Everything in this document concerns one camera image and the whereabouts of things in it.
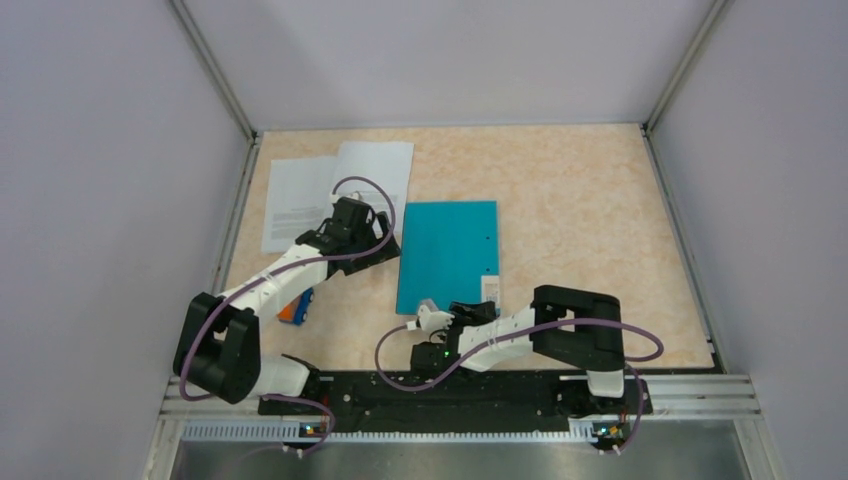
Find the printed paper sheet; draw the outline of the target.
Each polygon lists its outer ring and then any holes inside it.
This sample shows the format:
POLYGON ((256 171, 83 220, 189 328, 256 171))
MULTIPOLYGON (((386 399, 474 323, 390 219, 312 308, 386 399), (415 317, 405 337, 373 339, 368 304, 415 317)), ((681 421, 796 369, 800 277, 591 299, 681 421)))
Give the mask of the printed paper sheet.
POLYGON ((407 202, 414 144, 409 142, 345 141, 337 151, 331 187, 340 180, 361 176, 378 184, 395 208, 395 234, 400 235, 407 202))
POLYGON ((335 156, 277 159, 271 162, 261 252, 282 253, 326 217, 335 156))

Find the teal black file folder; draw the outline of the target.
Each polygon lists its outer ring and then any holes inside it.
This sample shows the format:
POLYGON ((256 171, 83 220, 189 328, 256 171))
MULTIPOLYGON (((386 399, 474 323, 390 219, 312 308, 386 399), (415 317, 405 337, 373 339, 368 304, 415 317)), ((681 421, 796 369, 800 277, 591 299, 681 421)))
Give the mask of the teal black file folder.
POLYGON ((413 202, 406 206, 395 312, 422 300, 492 302, 501 307, 498 207, 494 200, 413 202))

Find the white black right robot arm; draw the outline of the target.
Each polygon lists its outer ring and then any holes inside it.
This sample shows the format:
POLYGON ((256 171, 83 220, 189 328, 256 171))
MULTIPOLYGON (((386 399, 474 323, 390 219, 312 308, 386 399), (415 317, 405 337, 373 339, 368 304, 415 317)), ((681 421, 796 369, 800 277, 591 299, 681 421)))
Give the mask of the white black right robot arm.
POLYGON ((620 324, 618 298, 554 285, 535 288, 532 302, 508 316, 500 316, 493 301, 453 302, 440 310, 424 300, 414 327, 441 340, 414 345, 410 366, 430 376, 454 363, 485 372, 506 360, 538 354, 585 370, 589 404, 612 412, 627 397, 620 324))

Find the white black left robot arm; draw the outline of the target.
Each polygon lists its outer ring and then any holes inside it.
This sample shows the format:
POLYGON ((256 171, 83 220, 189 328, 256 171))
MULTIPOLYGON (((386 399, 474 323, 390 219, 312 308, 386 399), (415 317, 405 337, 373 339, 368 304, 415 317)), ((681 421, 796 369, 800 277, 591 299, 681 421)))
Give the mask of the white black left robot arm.
POLYGON ((224 293, 201 292, 189 303, 172 369, 181 385, 202 389, 194 400, 215 397, 237 404, 249 396, 282 395, 297 413, 319 404, 318 370, 290 355, 265 355, 264 327, 286 307, 336 273, 346 276, 394 259, 392 209, 377 212, 362 200, 341 197, 316 229, 299 235, 269 267, 224 293))

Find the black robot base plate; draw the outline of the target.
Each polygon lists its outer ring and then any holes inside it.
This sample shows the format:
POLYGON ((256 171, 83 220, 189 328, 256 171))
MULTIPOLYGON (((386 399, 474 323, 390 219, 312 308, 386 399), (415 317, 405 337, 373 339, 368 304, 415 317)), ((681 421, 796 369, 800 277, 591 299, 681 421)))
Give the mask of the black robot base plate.
POLYGON ((410 393, 374 371, 324 371, 308 380, 305 396, 335 415, 338 433, 564 432, 571 420, 591 415, 652 413, 646 383, 624 386, 621 398, 596 397, 586 380, 566 380, 558 370, 507 370, 454 373, 410 393))

